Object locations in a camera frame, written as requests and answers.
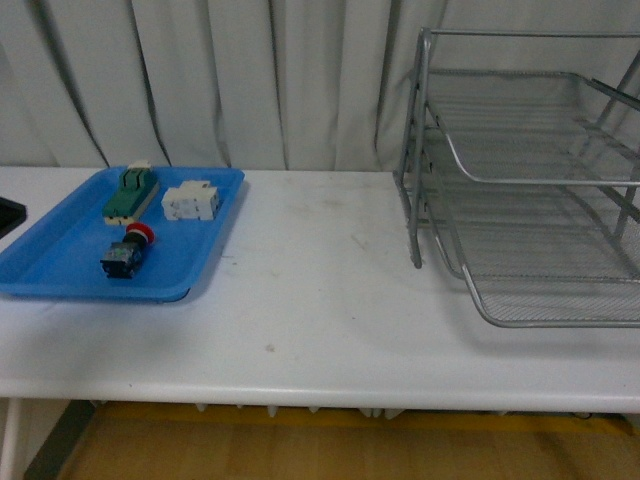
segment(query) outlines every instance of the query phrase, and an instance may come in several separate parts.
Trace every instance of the black object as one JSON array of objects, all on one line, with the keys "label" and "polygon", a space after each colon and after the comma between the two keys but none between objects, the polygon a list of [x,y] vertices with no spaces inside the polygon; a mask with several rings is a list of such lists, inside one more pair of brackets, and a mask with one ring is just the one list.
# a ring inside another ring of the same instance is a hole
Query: black object
[{"label": "black object", "polygon": [[153,243],[153,231],[143,223],[127,226],[121,242],[113,242],[100,263],[108,278],[133,278],[142,265],[142,251]]},{"label": "black object", "polygon": [[0,238],[27,219],[27,208],[11,200],[0,197]]}]

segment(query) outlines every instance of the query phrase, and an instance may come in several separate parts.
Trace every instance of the metal frame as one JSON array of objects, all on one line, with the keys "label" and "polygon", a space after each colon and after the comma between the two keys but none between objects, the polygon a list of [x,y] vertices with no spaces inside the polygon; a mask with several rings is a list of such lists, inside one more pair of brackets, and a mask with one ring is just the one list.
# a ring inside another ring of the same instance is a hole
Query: metal frame
[{"label": "metal frame", "polygon": [[[540,179],[540,178],[508,178],[508,179],[483,179],[477,178],[471,175],[465,170],[463,161],[460,158],[459,152],[455,148],[455,142],[452,141],[450,134],[447,131],[445,121],[436,111],[434,105],[429,103],[429,62],[431,58],[431,49],[433,46],[433,39],[435,35],[470,35],[470,36],[504,36],[504,37],[547,37],[547,38],[640,38],[640,33],[609,33],[609,32],[506,32],[506,31],[474,31],[474,30],[429,30],[422,29],[418,36],[416,55],[414,59],[414,68],[411,77],[411,90],[409,95],[409,103],[407,107],[407,116],[405,120],[405,130],[402,144],[402,153],[398,167],[393,172],[394,180],[398,187],[402,204],[404,207],[405,215],[408,221],[408,231],[410,240],[410,252],[411,260],[416,268],[421,268],[422,258],[420,254],[420,247],[417,240],[417,230],[419,227],[429,225],[434,232],[435,240],[438,246],[438,250],[445,261],[445,264],[449,271],[458,278],[463,278],[471,297],[478,308],[478,311],[482,317],[488,322],[501,326],[501,327],[640,327],[640,322],[626,322],[626,321],[601,321],[601,320],[585,320],[583,322],[564,321],[562,319],[555,319],[552,321],[525,321],[518,324],[513,322],[505,322],[500,319],[494,318],[487,313],[487,310],[483,304],[482,296],[478,292],[476,285],[471,277],[469,268],[466,263],[465,255],[462,250],[462,245],[456,232],[456,226],[453,221],[451,212],[444,202],[444,211],[446,213],[446,219],[442,222],[440,219],[436,219],[433,209],[431,208],[430,197],[433,192],[429,192],[423,184],[423,164],[429,166],[429,171],[432,171],[433,164],[429,159],[426,151],[426,134],[429,129],[438,129],[446,138],[449,149],[453,154],[455,162],[460,171],[468,177],[471,181],[480,183],[496,183],[496,184],[515,184],[515,185],[555,185],[563,188],[566,185],[576,186],[595,186],[599,188],[607,197],[615,202],[620,207],[620,214],[618,222],[615,228],[615,235],[622,236],[626,222],[631,218],[635,221],[640,220],[640,211],[633,205],[633,199],[635,197],[636,188],[640,186],[640,176],[636,176],[636,169],[633,170],[631,179],[628,181],[607,181],[599,178],[583,179],[583,180],[569,180],[566,179]],[[580,77],[586,85],[598,90],[599,92],[607,95],[609,101],[600,114],[596,126],[601,126],[611,113],[611,110],[616,102],[622,102],[634,110],[640,111],[640,101],[632,96],[623,92],[625,87],[629,84],[631,78],[637,72],[640,67],[640,51],[629,65],[626,73],[620,81],[617,88],[610,87],[598,80],[586,79]],[[567,75],[561,72],[544,72],[549,75]],[[433,124],[427,124],[427,115],[429,115],[433,121]],[[442,181],[440,176],[435,173],[434,177],[438,183],[438,189],[443,191]],[[621,195],[614,187],[626,187],[625,195]],[[426,207],[429,220],[421,221],[419,218],[419,212],[421,208]],[[455,256],[457,258],[452,259],[451,255],[447,253],[444,247],[442,239],[442,233],[439,228],[439,223],[446,225],[451,235],[453,242]]]}]

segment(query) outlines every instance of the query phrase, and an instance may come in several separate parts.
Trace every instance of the white terminal block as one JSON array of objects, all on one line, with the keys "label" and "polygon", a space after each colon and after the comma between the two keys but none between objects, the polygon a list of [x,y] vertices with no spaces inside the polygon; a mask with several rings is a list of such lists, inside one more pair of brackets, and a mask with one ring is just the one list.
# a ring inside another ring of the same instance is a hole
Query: white terminal block
[{"label": "white terminal block", "polygon": [[167,220],[213,220],[219,203],[218,188],[206,180],[184,181],[178,188],[169,188],[162,197]]}]

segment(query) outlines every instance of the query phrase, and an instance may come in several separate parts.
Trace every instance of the stacked tray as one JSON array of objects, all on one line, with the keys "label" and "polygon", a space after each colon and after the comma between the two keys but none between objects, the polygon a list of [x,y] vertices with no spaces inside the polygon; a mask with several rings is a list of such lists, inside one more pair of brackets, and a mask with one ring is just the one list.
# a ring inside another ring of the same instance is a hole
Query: stacked tray
[{"label": "stacked tray", "polygon": [[481,315],[504,327],[640,327],[640,157],[626,134],[640,125],[637,101],[564,73],[429,81],[424,176],[437,188],[423,197]]}]

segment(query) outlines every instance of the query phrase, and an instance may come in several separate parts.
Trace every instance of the plastic tray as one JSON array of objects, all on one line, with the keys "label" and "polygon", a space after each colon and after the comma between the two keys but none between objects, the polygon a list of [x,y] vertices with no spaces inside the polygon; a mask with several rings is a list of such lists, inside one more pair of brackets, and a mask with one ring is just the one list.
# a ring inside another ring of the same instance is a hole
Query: plastic tray
[{"label": "plastic tray", "polygon": [[[140,221],[156,241],[133,279],[110,279],[100,259],[122,239],[124,226],[109,226],[102,207],[116,191],[124,168],[96,173],[0,254],[0,292],[16,296],[146,300],[183,298],[196,283],[242,184],[236,169],[155,168],[160,191]],[[184,180],[209,180],[218,187],[220,208],[213,221],[169,221],[162,196]]]}]

